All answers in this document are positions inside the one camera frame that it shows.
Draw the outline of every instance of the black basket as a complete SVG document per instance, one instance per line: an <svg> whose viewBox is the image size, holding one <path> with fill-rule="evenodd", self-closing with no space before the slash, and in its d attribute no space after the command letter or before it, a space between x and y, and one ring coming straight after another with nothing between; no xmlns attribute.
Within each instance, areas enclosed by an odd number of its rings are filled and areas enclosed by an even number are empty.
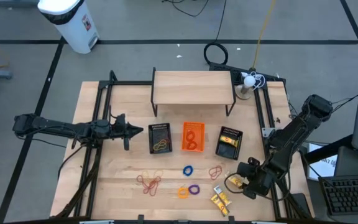
<svg viewBox="0 0 358 224"><path fill-rule="evenodd" d="M239 144L237 147L232 146L228 143L220 141L221 136L226 136L234 140L238 140ZM241 140L242 140L242 131L238 131L235 129L227 128L222 126L221 132L218 137L218 144L216 146L216 155L222 156L228 159L238 160L241 148Z"/></svg>
<svg viewBox="0 0 358 224"><path fill-rule="evenodd" d="M168 141L167 147L165 149L155 151L153 146L163 139ZM149 125L149 144L150 154L172 152L171 129L169 123Z"/></svg>

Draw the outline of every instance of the trash can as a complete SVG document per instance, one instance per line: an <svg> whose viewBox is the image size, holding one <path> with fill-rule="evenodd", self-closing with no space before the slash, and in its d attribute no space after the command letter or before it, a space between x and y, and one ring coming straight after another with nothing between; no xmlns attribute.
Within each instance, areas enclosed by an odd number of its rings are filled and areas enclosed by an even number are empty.
<svg viewBox="0 0 358 224"><path fill-rule="evenodd" d="M85 0L40 0L38 9L75 52L87 54L99 39Z"/></svg>

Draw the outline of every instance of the wooden tabletop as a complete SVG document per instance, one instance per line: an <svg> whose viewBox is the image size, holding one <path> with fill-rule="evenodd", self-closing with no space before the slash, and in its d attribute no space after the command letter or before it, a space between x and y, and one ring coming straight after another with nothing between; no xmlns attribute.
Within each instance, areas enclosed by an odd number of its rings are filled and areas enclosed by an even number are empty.
<svg viewBox="0 0 358 224"><path fill-rule="evenodd" d="M231 75L228 71L156 71L154 99L161 104L233 104Z"/></svg>
<svg viewBox="0 0 358 224"><path fill-rule="evenodd" d="M290 122L287 97L282 82L268 82L273 117L279 118L277 127ZM77 102L73 122L91 121L97 93L98 82L83 82ZM94 199L92 219L135 220L139 214L146 220L227 220L217 206L210 200L214 195L213 187L224 189L224 174L234 172L240 161L246 162L250 156L264 160L262 139L255 99L237 100L230 116L226 116L223 105L161 105L158 117L154 117L150 104L151 86L113 86L111 106L113 114L126 114L128 122L144 128L144 131L130 141L130 150L125 151L122 140L105 140L99 168L98 183ZM265 121L268 121L264 108ZM181 132L184 121L205 123L204 152L181 150ZM170 123L173 152L149 154L147 126L150 124ZM244 133L239 160L234 161L215 155L216 141L221 126L240 130ZM68 141L65 157L73 150ZM60 175L51 215L56 215L71 199L78 188L85 150L69 160ZM187 165L194 167L191 176L183 175ZM211 180L210 168L222 166L223 174ZM143 193L143 186L136 181L138 175L148 173L149 177L161 174L162 180L154 197ZM198 184L201 192L189 195L186 199L177 196L182 186ZM274 220L272 202L257 197L251 200L243 195L234 195L225 190L230 200L230 215L236 220ZM294 154L291 164L291 193L304 193L314 216L310 193L299 153ZM88 192L85 193L81 214L85 214ZM280 211L285 217L283 203Z"/></svg>

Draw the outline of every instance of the keyboard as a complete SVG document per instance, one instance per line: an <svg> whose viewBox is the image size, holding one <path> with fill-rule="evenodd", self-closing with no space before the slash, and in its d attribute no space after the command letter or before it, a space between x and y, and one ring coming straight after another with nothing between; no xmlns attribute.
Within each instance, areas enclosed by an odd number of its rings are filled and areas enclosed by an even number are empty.
<svg viewBox="0 0 358 224"><path fill-rule="evenodd" d="M330 215L358 214L358 175L319 177L319 183Z"/></svg>

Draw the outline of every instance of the purple rubber band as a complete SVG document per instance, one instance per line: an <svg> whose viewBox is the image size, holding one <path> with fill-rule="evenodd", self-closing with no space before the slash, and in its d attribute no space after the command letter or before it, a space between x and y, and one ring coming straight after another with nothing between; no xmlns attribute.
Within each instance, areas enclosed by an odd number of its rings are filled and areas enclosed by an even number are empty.
<svg viewBox="0 0 358 224"><path fill-rule="evenodd" d="M192 189L193 187L197 188L197 191L196 191L196 192L191 191L191 189ZM196 195L196 194L198 194L198 193L200 192L200 187L199 187L197 184L193 184L193 185L191 185L191 186L189 187L189 192L190 192L192 195Z"/></svg>

